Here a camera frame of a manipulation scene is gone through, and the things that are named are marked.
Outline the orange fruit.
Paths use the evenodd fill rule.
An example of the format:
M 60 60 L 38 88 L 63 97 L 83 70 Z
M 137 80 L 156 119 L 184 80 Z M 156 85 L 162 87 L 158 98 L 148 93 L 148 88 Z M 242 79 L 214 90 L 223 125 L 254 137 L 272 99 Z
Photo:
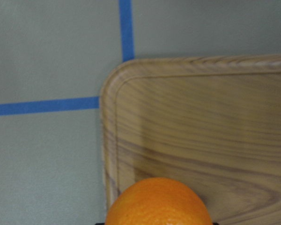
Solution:
M 211 225 L 199 196 L 168 178 L 148 178 L 127 188 L 109 209 L 107 225 Z

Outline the wooden cutting board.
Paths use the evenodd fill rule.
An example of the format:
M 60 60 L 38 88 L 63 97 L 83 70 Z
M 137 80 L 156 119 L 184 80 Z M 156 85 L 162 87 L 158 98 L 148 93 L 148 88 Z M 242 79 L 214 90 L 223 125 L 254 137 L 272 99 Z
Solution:
M 221 225 L 281 225 L 281 55 L 131 60 L 100 110 L 107 207 L 169 177 Z

